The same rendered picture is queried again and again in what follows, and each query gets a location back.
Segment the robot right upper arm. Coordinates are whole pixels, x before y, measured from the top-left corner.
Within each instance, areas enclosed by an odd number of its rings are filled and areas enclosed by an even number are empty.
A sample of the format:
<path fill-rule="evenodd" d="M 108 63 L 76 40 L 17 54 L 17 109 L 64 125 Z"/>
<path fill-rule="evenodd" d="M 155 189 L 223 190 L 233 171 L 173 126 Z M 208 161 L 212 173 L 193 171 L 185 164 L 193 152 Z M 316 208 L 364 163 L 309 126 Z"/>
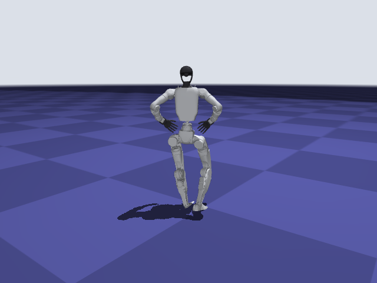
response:
<path fill-rule="evenodd" d="M 222 105 L 205 89 L 198 88 L 199 97 L 205 99 L 208 103 L 212 104 L 212 109 L 214 112 L 219 112 L 222 110 Z"/>

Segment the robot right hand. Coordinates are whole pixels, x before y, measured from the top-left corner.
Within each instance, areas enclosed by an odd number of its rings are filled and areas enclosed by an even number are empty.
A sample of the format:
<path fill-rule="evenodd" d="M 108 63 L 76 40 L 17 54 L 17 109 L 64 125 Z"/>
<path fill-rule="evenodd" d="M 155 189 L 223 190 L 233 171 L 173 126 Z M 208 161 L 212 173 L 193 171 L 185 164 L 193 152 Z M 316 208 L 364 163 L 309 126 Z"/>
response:
<path fill-rule="evenodd" d="M 210 118 L 209 118 L 209 119 L 210 119 Z M 208 120 L 209 120 L 209 119 L 208 119 Z M 213 123 L 210 124 L 210 123 L 208 122 L 208 120 L 207 120 L 207 121 L 201 121 L 201 122 L 198 123 L 198 124 L 202 123 L 202 125 L 200 125 L 198 128 L 200 128 L 201 126 L 203 126 L 203 127 L 204 127 L 203 130 L 206 129 L 206 130 L 203 132 L 203 134 L 204 134 L 204 133 L 210 128 L 210 126 L 213 124 Z M 203 127 L 202 127 L 202 128 L 203 128 Z M 198 128 L 197 128 L 197 129 L 198 129 Z M 202 128 L 201 128 L 201 129 L 202 129 Z M 200 130 L 201 130 L 201 129 L 200 129 Z M 200 130 L 199 130 L 199 131 L 200 131 Z M 202 130 L 202 131 L 203 131 L 203 130 Z M 202 131 L 201 131 L 201 132 L 202 132 Z"/>

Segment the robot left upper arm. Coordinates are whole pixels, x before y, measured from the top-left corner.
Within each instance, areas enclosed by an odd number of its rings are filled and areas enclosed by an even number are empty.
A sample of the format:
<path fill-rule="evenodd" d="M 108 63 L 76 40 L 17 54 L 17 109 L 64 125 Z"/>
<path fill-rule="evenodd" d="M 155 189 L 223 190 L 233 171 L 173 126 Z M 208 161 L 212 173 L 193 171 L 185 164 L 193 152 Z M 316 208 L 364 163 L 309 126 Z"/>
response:
<path fill-rule="evenodd" d="M 175 89 L 168 89 L 164 94 L 159 96 L 158 99 L 156 99 L 154 102 L 151 103 L 150 108 L 153 111 L 159 111 L 160 109 L 160 104 L 165 103 L 168 99 L 172 100 L 174 98 L 174 92 Z"/>

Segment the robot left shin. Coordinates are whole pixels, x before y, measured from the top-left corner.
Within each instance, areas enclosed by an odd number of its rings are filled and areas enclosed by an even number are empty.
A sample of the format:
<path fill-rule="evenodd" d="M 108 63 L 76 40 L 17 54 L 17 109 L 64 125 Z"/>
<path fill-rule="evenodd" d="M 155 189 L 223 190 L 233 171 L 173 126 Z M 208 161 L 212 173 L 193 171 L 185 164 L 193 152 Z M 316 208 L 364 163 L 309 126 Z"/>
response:
<path fill-rule="evenodd" d="M 174 177 L 176 178 L 176 170 L 174 172 Z M 186 182 L 186 177 L 184 179 L 182 179 L 182 180 L 178 180 L 176 178 L 176 186 L 178 188 L 178 192 L 181 195 L 184 207 L 185 207 L 185 205 L 186 205 L 186 207 L 188 207 L 189 202 L 188 202 L 188 197 L 187 197 L 187 182 Z"/>

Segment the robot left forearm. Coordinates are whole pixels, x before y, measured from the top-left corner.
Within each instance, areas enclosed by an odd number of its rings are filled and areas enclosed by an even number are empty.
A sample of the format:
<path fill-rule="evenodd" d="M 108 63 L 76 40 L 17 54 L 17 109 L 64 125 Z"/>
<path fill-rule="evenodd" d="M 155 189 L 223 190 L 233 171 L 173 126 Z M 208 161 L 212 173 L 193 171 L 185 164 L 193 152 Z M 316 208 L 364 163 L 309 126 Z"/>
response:
<path fill-rule="evenodd" d="M 164 123 L 165 119 L 161 116 L 160 111 L 153 111 L 152 109 L 150 110 L 157 121 Z"/>

